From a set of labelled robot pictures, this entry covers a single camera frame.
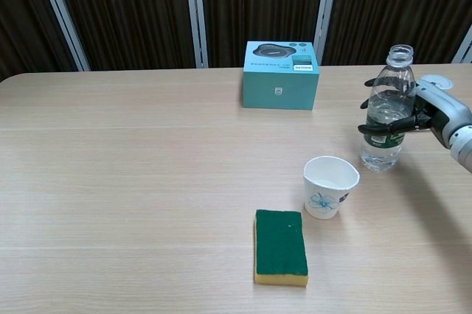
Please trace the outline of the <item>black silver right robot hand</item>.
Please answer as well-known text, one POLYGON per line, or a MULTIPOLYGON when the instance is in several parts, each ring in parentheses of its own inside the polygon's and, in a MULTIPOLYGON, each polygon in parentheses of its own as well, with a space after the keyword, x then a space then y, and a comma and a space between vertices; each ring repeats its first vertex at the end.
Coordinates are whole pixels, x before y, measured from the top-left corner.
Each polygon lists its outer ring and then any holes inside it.
POLYGON ((438 88, 432 82, 416 82, 414 108, 410 116, 387 124, 368 122, 359 132, 371 136, 393 136, 413 130, 429 129, 447 149, 456 139, 471 137, 471 110, 464 103, 438 88))

